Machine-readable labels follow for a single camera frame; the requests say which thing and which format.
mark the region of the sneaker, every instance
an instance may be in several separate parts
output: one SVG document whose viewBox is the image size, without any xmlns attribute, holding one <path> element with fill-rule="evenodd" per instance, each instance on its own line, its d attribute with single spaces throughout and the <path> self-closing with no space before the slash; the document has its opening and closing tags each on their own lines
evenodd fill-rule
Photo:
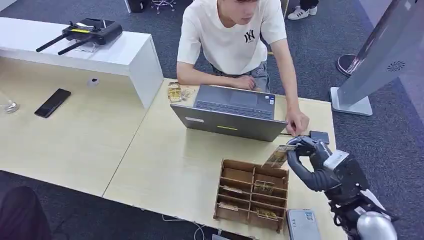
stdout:
<svg viewBox="0 0 424 240">
<path fill-rule="evenodd" d="M 290 13 L 287 18 L 290 20 L 304 19 L 309 15 L 317 14 L 317 10 L 318 8 L 314 7 L 305 11 L 301 8 L 301 6 L 296 6 L 294 12 Z"/>
<path fill-rule="evenodd" d="M 309 15 L 316 15 L 318 11 L 318 6 L 315 6 L 314 8 L 309 9 Z"/>
</svg>

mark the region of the cable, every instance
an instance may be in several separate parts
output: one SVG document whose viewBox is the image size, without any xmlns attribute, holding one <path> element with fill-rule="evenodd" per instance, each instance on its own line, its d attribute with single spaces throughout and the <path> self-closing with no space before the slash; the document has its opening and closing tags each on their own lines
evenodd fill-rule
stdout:
<svg viewBox="0 0 424 240">
<path fill-rule="evenodd" d="M 162 214 L 162 220 L 164 221 L 164 222 L 179 222 L 179 221 L 186 221 L 186 220 L 183 220 L 183 219 L 165 219 L 165 217 L 164 217 L 164 215 Z M 190 222 L 190 223 L 192 223 L 192 224 L 194 224 L 194 225 L 196 225 L 197 226 L 197 229 L 196 229 L 196 231 L 194 232 L 194 236 L 193 236 L 193 238 L 194 238 L 194 240 L 196 240 L 196 234 L 198 233 L 198 231 L 200 230 L 200 232 L 201 232 L 201 235 L 202 235 L 202 239 L 203 240 L 205 240 L 205 233 L 203 232 L 203 227 L 204 227 L 204 225 L 203 226 L 200 226 L 199 224 L 197 224 L 197 223 L 195 223 L 195 222 Z"/>
<path fill-rule="evenodd" d="M 286 135 L 286 136 L 292 136 L 292 137 L 294 137 L 293 135 L 291 135 L 290 133 L 285 133 L 285 132 L 280 132 L 280 134 L 279 135 Z"/>
</svg>

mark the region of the white desk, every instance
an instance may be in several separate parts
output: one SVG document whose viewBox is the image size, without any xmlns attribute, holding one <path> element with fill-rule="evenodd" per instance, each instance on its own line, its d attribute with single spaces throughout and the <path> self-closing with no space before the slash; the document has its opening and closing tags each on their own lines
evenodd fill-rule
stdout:
<svg viewBox="0 0 424 240">
<path fill-rule="evenodd" d="M 65 39 L 36 52 L 66 27 L 0 17 L 0 29 L 7 33 L 1 36 L 0 57 L 126 76 L 134 84 L 143 107 L 149 108 L 164 79 L 150 34 L 124 31 L 113 44 L 101 46 L 94 53 L 72 50 L 59 56 L 57 53 L 70 45 Z"/>
<path fill-rule="evenodd" d="M 87 81 L 100 83 L 88 87 Z M 34 111 L 58 88 L 71 96 L 49 117 Z M 121 75 L 0 57 L 0 170 L 101 197 L 146 109 Z"/>
<path fill-rule="evenodd" d="M 291 137 L 263 142 L 186 129 L 169 106 L 167 84 L 162 84 L 104 198 L 251 238 L 289 239 L 287 230 L 278 234 L 235 221 L 215 220 L 213 215 L 222 158 L 262 164 Z M 191 105 L 195 96 L 182 104 Z M 284 119 L 285 102 L 284 96 L 276 97 L 276 119 Z M 311 119 L 308 130 L 328 132 L 334 150 L 330 103 L 300 99 L 299 105 Z M 302 162 L 311 168 L 308 159 Z M 309 190 L 295 174 L 289 175 L 288 208 L 312 209 L 323 240 L 344 240 L 346 235 L 334 226 L 327 202 L 323 193 Z"/>
</svg>

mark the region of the laptop keyboard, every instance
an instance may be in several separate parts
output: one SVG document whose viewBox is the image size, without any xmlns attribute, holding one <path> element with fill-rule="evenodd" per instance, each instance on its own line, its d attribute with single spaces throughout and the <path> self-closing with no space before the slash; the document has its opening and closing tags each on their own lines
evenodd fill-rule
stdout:
<svg viewBox="0 0 424 240">
<path fill-rule="evenodd" d="M 249 117 L 273 119 L 272 111 L 264 111 L 264 110 L 258 110 L 254 108 L 241 107 L 241 106 L 225 105 L 225 104 L 219 104 L 219 103 L 213 103 L 213 102 L 207 102 L 207 101 L 197 101 L 196 108 L 213 110 L 213 111 L 218 111 L 223 113 L 244 115 Z"/>
</svg>

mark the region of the snack package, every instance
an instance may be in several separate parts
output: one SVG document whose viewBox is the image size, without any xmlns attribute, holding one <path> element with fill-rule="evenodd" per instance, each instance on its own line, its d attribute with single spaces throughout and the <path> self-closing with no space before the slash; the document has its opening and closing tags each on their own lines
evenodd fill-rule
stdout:
<svg viewBox="0 0 424 240">
<path fill-rule="evenodd" d="M 268 160 L 262 165 L 262 167 L 268 166 L 273 169 L 289 169 L 287 162 L 287 151 L 295 150 L 296 145 L 281 144 L 277 149 L 269 156 Z"/>
<path fill-rule="evenodd" d="M 171 103 L 181 101 L 181 87 L 178 82 L 173 81 L 168 84 L 168 99 Z"/>
</svg>

